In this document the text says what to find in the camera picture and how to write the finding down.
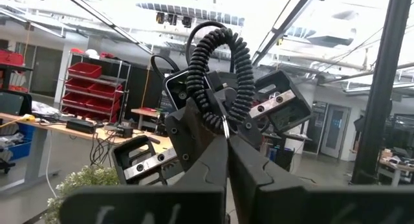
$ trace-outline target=table leg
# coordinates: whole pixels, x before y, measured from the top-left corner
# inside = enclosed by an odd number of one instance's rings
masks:
[[[401,170],[395,169],[393,182],[391,183],[391,186],[398,186],[400,182],[400,178],[401,178]]]
[[[144,121],[144,115],[140,114],[140,119],[138,120],[138,130],[142,129],[142,123]]]
[[[47,153],[43,155],[47,130],[36,128],[33,132],[32,145],[28,156],[25,178],[0,188],[0,196],[11,195],[31,188],[34,185],[46,180]],[[49,172],[49,177],[57,175],[59,170]]]

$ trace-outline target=ceiling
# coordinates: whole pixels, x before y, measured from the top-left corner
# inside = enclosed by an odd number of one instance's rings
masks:
[[[299,0],[84,0],[97,11],[123,28],[138,41],[147,45],[183,51],[191,28],[185,28],[180,20],[176,26],[160,25],[155,21],[157,11],[143,6],[148,3],[179,6],[222,13],[243,18],[243,25],[227,24],[249,43],[252,52],[261,50],[261,43],[269,41],[267,34],[280,26]],[[329,80],[373,70],[382,33],[382,25],[389,0],[310,0],[306,8],[284,33],[281,45],[274,45],[260,61],[292,71],[298,78],[308,80],[315,74]],[[33,22],[41,23],[56,31],[79,34],[101,34],[106,38],[124,40],[109,27],[69,0],[0,0],[0,5],[16,7],[11,10]],[[400,64],[410,63],[411,43],[414,39],[414,18],[408,19]],[[193,26],[205,20],[194,20]],[[200,38],[211,29],[199,31]],[[230,59],[226,47],[220,48],[216,57]],[[410,82],[411,68],[397,73],[396,82]],[[328,84],[347,89],[371,84],[372,76],[363,76],[344,82]]]

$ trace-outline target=wooden table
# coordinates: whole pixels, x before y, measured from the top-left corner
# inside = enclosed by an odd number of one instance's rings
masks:
[[[142,108],[131,109],[131,112],[140,115],[140,119],[138,121],[138,129],[139,130],[141,130],[141,128],[142,128],[142,123],[144,121],[144,116],[158,118],[158,116],[160,115],[160,113],[158,111],[148,111],[148,110],[142,109]]]
[[[392,169],[394,169],[393,181],[391,183],[391,186],[398,186],[398,184],[400,182],[400,178],[401,178],[401,171],[414,172],[414,168],[412,168],[412,167],[404,166],[404,165],[395,165],[395,164],[392,164],[389,161],[386,161],[384,159],[380,159],[380,164],[389,166]]]
[[[0,118],[4,120],[17,120],[20,117],[0,113]],[[67,129],[65,124],[47,125],[47,124],[39,124],[36,122],[25,122],[25,121],[18,121],[18,122],[35,127],[35,130],[33,132],[32,145],[30,147],[30,154],[28,156],[28,161],[27,161],[25,178],[22,180],[16,181],[14,183],[11,183],[9,185],[6,185],[4,187],[1,187],[0,196],[4,194],[13,194],[18,191],[24,190],[26,188],[30,188],[34,186],[35,184],[43,182],[46,179],[44,173],[46,171],[47,159],[43,157],[43,152],[44,150],[46,150],[46,148],[49,150],[49,147],[50,147],[49,144],[45,144],[45,141],[47,138],[47,132],[49,130],[63,133],[66,135],[72,135],[74,137],[79,137],[79,138],[83,138],[87,140],[94,140],[93,134],[82,133],[79,131]],[[163,152],[172,147],[172,143],[168,137],[159,137],[149,132],[143,132],[143,133],[141,131],[139,132],[140,133],[138,132],[134,133],[133,137],[137,137],[140,135],[148,135],[160,141],[160,144],[152,143],[154,150],[157,153]],[[105,130],[103,128],[98,128],[96,130],[96,133],[98,134],[99,139],[106,139],[107,137],[109,137],[109,135],[105,133]],[[125,142],[127,140],[130,140],[130,139],[123,139],[120,137],[115,137],[114,143],[118,144],[118,143]],[[51,171],[49,173],[49,176],[57,175],[58,172],[59,170]]]

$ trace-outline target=black pole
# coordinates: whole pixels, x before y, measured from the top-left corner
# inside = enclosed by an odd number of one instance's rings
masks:
[[[395,71],[407,25],[411,0],[389,0],[373,83],[369,92],[365,124],[352,176],[352,184],[374,183],[376,161],[382,143],[384,124],[389,114]]]

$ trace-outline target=desk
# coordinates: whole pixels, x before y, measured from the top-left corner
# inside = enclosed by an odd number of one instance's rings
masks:
[[[414,168],[412,168],[412,167],[404,166],[404,165],[394,165],[394,164],[391,164],[389,161],[386,161],[384,159],[380,159],[380,164],[389,166],[392,169],[394,169],[393,182],[391,183],[391,186],[398,186],[398,183],[400,182],[400,178],[401,178],[401,171],[414,172]]]
[[[160,113],[158,111],[148,111],[148,110],[145,110],[145,109],[142,109],[142,108],[131,109],[131,112],[140,115],[140,119],[138,121],[138,129],[139,130],[141,130],[141,128],[142,128],[142,123],[144,121],[144,116],[158,118],[158,116],[160,115]]]
[[[20,117],[8,115],[4,113],[0,113],[0,118],[5,120],[16,120]],[[33,138],[32,138],[32,145],[30,147],[30,154],[28,156],[27,161],[27,167],[26,167],[26,173],[25,178],[19,181],[16,181],[14,183],[11,183],[9,185],[3,186],[0,188],[0,196],[3,194],[13,194],[15,192],[24,190],[26,188],[30,188],[40,182],[43,182],[46,177],[43,175],[46,171],[46,161],[47,159],[44,159],[43,156],[43,150],[45,149],[45,141],[47,137],[47,131],[57,131],[59,133],[72,135],[75,137],[87,139],[87,140],[93,140],[94,135],[88,134],[88,133],[81,133],[78,131],[74,131],[71,129],[67,129],[66,125],[40,125],[39,123],[35,122],[25,122],[21,121],[20,123],[28,124],[30,126],[34,126],[35,130],[33,132]],[[102,128],[99,128],[96,130],[98,134],[98,138],[100,139],[106,139],[108,135],[105,133],[105,130]],[[154,139],[157,139],[160,141],[160,144],[153,143],[154,150],[157,153],[163,152],[167,150],[168,148],[172,147],[172,143],[169,140],[168,137],[159,137],[156,135],[152,135],[152,133],[144,132],[139,134],[134,134],[133,137],[137,137],[140,135],[151,135]],[[120,137],[114,138],[114,143],[122,143],[130,139],[123,139]],[[49,176],[57,175],[59,173],[58,170],[51,171],[49,173]]]

